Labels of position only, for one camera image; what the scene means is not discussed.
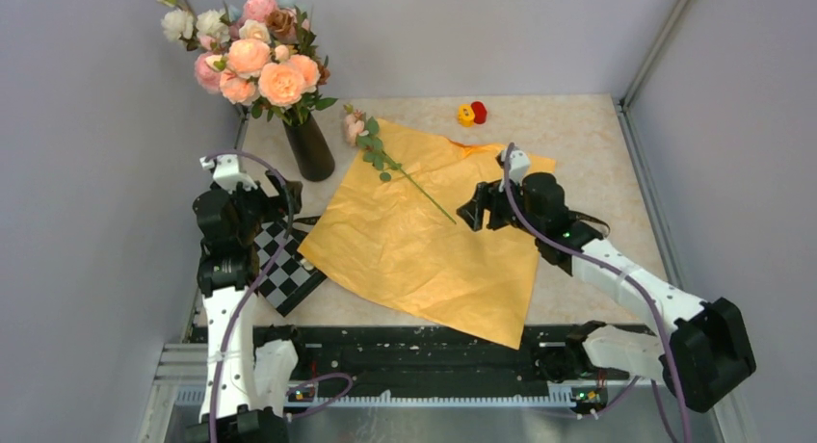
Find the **orange yellow wrapping paper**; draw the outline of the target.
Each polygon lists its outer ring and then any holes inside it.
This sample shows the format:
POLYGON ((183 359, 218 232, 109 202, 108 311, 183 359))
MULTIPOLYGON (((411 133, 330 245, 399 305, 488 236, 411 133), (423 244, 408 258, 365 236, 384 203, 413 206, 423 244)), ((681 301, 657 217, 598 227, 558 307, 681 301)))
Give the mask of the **orange yellow wrapping paper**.
POLYGON ((540 257, 506 227, 473 231, 457 209, 502 175, 499 143, 461 144, 381 120, 391 180, 355 157, 300 252, 374 303, 517 349, 540 257))

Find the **orange paper bouquet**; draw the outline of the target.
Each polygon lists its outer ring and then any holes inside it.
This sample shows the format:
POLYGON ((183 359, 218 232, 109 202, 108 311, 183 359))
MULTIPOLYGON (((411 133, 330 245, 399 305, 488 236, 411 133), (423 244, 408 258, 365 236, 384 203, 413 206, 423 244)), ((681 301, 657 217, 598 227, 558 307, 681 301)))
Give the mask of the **orange paper bouquet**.
POLYGON ((363 162, 378 172, 381 182, 389 182, 392 179, 392 172, 400 173, 449 222, 455 223, 454 217, 404 169, 401 163, 386 152, 381 137, 380 124, 377 120, 356 109, 350 103, 345 103, 343 110, 345 113, 343 117, 345 140, 362 152, 363 162))

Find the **black ribbon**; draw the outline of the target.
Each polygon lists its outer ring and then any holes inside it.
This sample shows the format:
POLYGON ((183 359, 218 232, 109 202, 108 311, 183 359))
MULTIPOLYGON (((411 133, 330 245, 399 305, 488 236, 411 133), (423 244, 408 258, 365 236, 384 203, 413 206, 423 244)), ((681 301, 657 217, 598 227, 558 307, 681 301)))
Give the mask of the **black ribbon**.
MULTIPOLYGON (((603 220, 599 219, 599 218, 596 218, 594 216, 585 214, 583 212, 577 212, 577 211, 570 211, 568 213, 568 215, 572 220, 580 221, 580 222, 587 222, 587 223, 590 223, 591 225, 600 226, 600 232, 601 232, 603 237, 608 237, 610 235, 610 233, 611 233, 612 228, 611 228, 610 224, 607 223, 606 221, 603 221, 603 220)), ((319 221, 319 219, 321 219, 320 215, 307 216, 307 217, 298 217, 298 218, 294 219, 294 223, 314 226, 319 221)))

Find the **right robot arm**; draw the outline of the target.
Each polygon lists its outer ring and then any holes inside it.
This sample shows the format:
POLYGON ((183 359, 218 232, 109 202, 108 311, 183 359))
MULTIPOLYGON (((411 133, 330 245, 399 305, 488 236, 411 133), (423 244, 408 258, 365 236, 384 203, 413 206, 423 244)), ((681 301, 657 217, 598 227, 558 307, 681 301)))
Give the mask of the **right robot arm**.
POLYGON ((544 261, 645 323, 646 332, 600 321, 575 327, 561 347, 545 348, 546 380, 619 370, 662 381, 685 408, 703 413, 755 373, 736 304, 686 293, 627 258, 608 240, 607 222, 567 207, 554 175, 536 172, 508 186, 480 182, 457 214, 473 231, 512 226, 528 233, 544 261))

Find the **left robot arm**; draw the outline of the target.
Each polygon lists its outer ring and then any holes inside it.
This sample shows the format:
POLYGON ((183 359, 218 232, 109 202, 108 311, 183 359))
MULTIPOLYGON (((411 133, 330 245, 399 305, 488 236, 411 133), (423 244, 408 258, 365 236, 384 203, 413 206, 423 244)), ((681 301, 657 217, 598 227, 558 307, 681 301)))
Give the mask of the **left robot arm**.
POLYGON ((277 193, 238 182, 218 185, 196 198, 201 231, 197 284, 207 317, 205 398, 198 422, 185 429, 187 442, 286 442, 281 407, 263 404, 256 388, 253 309, 262 272, 254 241, 266 222, 293 220, 301 209, 302 184, 275 171, 267 178, 277 193))

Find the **black tapered vase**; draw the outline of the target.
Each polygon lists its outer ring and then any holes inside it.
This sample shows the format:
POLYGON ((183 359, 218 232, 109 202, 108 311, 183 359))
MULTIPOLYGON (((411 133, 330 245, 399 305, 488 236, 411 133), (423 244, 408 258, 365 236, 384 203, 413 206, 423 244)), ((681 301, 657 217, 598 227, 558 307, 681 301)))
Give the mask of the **black tapered vase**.
POLYGON ((284 122, 283 127, 301 176, 311 182, 331 177, 335 161, 314 116, 309 115, 300 125, 284 122))

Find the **black white checkerboard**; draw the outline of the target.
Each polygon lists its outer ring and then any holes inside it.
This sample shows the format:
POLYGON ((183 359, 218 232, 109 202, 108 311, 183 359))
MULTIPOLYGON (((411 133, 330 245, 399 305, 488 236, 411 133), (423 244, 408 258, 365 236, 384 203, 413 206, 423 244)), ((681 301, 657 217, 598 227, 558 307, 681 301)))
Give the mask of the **black white checkerboard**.
POLYGON ((279 244, 283 244, 283 250, 258 286, 258 292, 283 317, 289 315, 327 279, 316 267, 308 271, 301 264, 305 257, 300 254, 299 247, 308 232, 295 227, 284 240, 285 231, 284 221, 265 222, 254 240, 260 269, 267 265, 279 244))

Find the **yellow toy flower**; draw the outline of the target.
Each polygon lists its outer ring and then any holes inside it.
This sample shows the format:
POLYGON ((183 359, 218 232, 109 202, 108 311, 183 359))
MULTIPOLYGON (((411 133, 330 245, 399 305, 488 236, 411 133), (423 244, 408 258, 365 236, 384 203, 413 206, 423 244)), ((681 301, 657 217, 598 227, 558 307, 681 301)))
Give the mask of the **yellow toy flower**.
POLYGON ((470 104, 462 104, 458 108, 457 122, 463 127, 471 127, 475 124, 475 113, 470 104))

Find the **pink and white flower bunch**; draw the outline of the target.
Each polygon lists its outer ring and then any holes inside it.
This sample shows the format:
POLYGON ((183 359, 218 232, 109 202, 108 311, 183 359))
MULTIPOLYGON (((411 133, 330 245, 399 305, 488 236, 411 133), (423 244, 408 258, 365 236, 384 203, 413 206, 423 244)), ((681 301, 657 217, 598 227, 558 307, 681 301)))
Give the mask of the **pink and white flower bunch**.
POLYGON ((165 39, 196 53, 198 84, 251 117, 289 126, 336 103, 321 88, 329 59, 318 53, 309 13, 293 0, 246 0, 195 13, 185 0, 157 0, 165 39))

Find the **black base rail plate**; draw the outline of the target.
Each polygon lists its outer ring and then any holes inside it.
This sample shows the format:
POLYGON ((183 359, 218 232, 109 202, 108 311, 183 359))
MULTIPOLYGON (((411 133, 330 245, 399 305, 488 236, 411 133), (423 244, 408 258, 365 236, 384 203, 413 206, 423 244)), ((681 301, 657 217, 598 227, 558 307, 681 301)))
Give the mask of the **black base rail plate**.
POLYGON ((569 364, 571 329, 526 326, 518 349, 441 326, 268 326, 254 329, 253 343, 292 341, 294 380, 344 373, 353 379, 351 398, 544 398, 561 383, 629 377, 569 364))

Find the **aluminium frame rail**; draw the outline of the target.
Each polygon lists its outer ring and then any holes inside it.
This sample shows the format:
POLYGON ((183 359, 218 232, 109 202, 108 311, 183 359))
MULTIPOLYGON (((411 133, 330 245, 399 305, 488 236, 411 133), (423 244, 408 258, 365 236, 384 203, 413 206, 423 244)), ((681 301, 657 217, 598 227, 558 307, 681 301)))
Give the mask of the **aluminium frame rail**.
POLYGON ((675 423, 667 391, 625 372, 549 382, 560 326, 519 350, 422 327, 301 330, 287 408, 294 442, 659 442, 675 423))

